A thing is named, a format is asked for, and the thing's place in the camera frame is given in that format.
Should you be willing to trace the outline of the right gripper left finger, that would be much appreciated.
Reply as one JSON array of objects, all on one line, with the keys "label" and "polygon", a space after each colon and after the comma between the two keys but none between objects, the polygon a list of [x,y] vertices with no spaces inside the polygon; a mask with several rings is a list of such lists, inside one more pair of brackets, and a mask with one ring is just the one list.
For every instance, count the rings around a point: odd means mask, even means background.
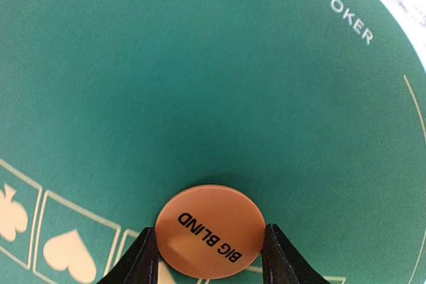
[{"label": "right gripper left finger", "polygon": [[146,227],[98,284],[157,284],[159,252],[153,227]]}]

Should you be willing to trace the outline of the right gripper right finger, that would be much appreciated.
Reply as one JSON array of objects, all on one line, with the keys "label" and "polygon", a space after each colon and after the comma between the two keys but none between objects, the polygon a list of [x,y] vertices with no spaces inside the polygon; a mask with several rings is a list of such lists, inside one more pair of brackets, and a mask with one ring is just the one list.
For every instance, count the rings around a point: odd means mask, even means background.
[{"label": "right gripper right finger", "polygon": [[261,256],[263,283],[329,284],[274,223],[266,226]]}]

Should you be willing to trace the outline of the orange big blind button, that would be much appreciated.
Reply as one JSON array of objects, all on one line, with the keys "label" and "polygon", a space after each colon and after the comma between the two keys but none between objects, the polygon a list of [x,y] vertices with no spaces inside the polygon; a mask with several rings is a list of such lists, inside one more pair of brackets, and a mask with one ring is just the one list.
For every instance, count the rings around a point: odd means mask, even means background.
[{"label": "orange big blind button", "polygon": [[189,188],[169,200],[155,224],[161,258],[197,279],[223,279],[260,255],[266,223],[257,205],[238,190],[220,185]]}]

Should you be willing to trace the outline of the round green poker mat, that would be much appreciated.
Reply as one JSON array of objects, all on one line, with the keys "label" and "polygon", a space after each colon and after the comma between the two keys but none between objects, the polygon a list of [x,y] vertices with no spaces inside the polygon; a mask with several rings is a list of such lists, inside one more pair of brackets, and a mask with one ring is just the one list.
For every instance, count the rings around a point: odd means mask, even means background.
[{"label": "round green poker mat", "polygon": [[380,0],[1,0],[1,282],[96,283],[246,194],[330,283],[425,282],[425,67]]}]

